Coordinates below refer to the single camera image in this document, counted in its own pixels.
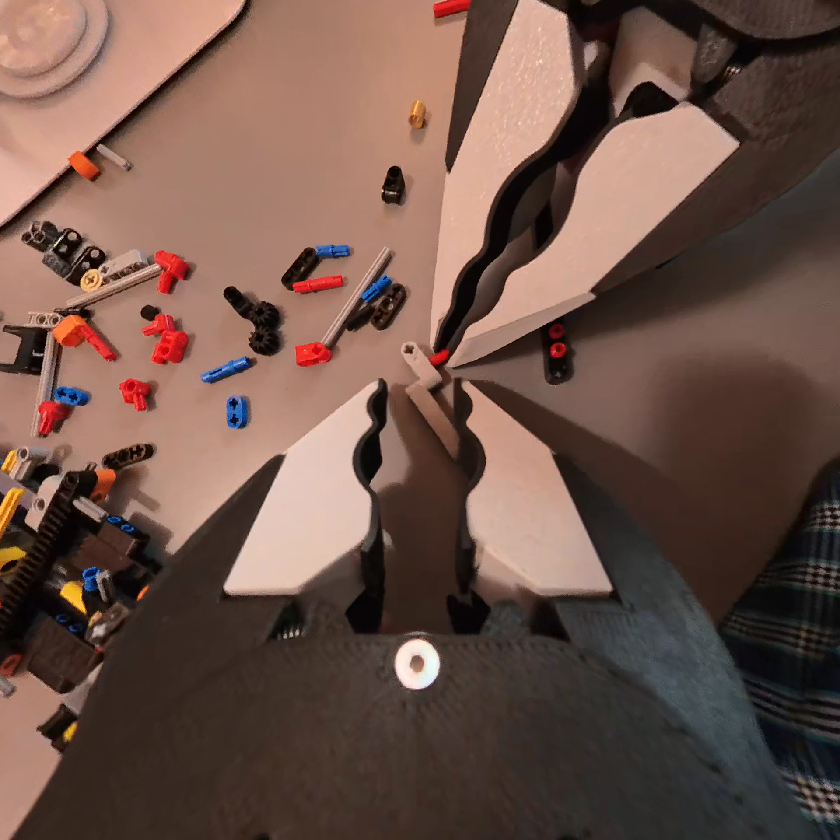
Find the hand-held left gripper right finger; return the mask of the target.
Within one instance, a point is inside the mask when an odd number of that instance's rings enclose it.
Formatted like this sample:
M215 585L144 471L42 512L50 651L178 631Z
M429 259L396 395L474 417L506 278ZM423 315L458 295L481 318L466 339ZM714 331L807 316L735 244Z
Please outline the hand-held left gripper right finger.
M603 566L553 451L476 385L457 383L465 583L483 601L606 599Z

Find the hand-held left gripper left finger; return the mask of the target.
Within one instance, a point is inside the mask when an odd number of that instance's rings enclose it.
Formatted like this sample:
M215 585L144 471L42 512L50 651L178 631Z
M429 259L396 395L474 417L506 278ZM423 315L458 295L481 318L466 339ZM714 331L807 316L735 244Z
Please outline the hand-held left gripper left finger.
M385 381L374 380L283 454L226 595L332 600L351 621L382 619L385 551L371 483L387 396Z

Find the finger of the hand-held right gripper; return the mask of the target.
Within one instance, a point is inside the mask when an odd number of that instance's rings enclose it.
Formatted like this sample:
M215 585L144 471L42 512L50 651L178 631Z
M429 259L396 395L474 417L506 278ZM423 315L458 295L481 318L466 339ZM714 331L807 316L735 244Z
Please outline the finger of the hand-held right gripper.
M516 205L538 177L583 85L583 47L564 11L517 2L444 179L430 337L447 347L484 270L506 247Z
M449 122L449 364L597 287L739 148L690 101L698 36L657 9L470 9Z

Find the light grey lego beam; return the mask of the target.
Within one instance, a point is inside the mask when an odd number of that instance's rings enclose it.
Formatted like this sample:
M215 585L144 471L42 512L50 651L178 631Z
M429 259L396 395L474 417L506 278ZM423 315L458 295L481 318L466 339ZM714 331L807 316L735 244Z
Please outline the light grey lego beam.
M459 456L458 431L435 397L436 390L444 384L442 375L414 341L404 342L401 356L416 377L415 382L406 387L405 394L434 432L450 458L457 460Z

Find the long blue lego pin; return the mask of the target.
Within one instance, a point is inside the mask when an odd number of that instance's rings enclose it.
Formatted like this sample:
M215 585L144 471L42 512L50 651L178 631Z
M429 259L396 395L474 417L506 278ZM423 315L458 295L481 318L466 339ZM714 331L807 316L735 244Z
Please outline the long blue lego pin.
M201 374L201 382L204 384L215 384L224 381L234 375L239 375L253 367L253 360L247 356L230 360L210 371Z

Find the short black lego beam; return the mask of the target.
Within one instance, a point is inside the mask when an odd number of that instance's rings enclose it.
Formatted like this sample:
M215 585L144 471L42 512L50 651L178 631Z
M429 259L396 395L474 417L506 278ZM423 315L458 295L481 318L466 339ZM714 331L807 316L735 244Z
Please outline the short black lego beam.
M370 325L378 332L388 329L407 300L407 292L401 283L391 283L383 292L372 312Z
M312 272L318 267L320 257L318 251L314 247L306 247L300 252L300 255L291 263L289 268L283 273L280 282L284 288L293 291L293 288L299 282L309 279Z

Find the long grey lego axle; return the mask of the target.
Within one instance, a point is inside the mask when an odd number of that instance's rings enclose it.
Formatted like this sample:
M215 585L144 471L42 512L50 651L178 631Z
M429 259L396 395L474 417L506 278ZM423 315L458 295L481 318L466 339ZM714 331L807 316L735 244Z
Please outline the long grey lego axle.
M149 265L125 277L105 282L95 290L82 292L80 295L66 301L63 309L71 310L89 307L96 302L114 297L146 281L156 279L162 272L162 266L157 264Z
M52 399L56 387L57 375L60 367L61 345L57 342L53 330L48 330L45 336L45 351L38 378L38 390L35 399L35 411L32 421L31 434L38 436L40 422L39 406Z
M344 303L342 309L332 321L329 329L322 338L322 344L327 350L332 350L333 346L338 341L341 332L344 330L346 322L350 319L350 316L362 300L363 295L372 284L380 279L393 256L393 250L389 247L384 247L380 254L375 258L372 266L364 274L362 280L353 290L350 298Z

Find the partly built lego model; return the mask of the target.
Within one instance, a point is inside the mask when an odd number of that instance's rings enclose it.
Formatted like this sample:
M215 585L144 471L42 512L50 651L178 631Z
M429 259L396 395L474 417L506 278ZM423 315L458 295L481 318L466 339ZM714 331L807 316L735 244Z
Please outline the partly built lego model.
M37 730L63 753L161 563L146 532L102 506L120 471L94 462L65 472L49 459L21 483L9 475L15 450L2 457L2 694L26 672L61 695Z

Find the light grey lego liftarm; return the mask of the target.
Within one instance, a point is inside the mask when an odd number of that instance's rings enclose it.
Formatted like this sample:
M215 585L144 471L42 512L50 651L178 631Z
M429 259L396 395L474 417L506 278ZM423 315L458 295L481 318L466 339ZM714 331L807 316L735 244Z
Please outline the light grey lego liftarm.
M107 258L100 264L98 270L102 276L103 283L108 284L132 275L148 267L149 264L150 261L143 252L132 248L120 255Z

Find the black lego connector block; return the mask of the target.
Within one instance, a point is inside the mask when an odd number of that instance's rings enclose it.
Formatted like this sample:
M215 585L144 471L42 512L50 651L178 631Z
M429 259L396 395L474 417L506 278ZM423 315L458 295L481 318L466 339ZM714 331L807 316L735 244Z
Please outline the black lego connector block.
M65 227L44 252L41 263L66 283L80 287L84 275L99 270L107 257L103 248L88 242L74 228Z

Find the black beam with red pins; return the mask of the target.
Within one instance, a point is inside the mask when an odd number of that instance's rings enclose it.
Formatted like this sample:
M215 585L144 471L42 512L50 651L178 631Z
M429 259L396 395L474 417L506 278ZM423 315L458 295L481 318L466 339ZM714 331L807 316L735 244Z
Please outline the black beam with red pins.
M557 318L541 327L543 375L549 385L561 385L573 374L574 352L564 319Z

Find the person's plaid shirt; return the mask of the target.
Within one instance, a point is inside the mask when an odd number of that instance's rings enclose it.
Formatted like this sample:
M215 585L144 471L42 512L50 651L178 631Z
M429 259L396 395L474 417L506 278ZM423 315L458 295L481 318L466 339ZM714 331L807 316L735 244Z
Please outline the person's plaid shirt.
M839 838L839 466L722 620L773 763L819 838Z

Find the white board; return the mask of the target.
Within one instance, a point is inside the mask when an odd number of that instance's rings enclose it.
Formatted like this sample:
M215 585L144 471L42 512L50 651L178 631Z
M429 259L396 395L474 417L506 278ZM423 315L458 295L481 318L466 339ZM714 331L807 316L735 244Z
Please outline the white board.
M243 1L82 2L76 49L33 77L2 69L1 222L7 224L242 12Z

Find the clear round lid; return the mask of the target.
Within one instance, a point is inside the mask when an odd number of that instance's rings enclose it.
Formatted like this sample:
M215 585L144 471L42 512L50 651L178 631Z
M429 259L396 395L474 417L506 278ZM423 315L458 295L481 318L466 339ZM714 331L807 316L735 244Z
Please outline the clear round lid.
M2 1L1 93L47 97L78 79L109 33L103 1Z

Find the black lego frame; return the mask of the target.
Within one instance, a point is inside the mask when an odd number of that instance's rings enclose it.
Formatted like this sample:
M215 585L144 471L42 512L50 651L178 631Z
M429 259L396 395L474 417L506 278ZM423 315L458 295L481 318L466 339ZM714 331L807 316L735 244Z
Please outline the black lego frame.
M36 325L5 324L2 331L18 339L13 362L2 362L1 373L40 376L46 353L48 330Z

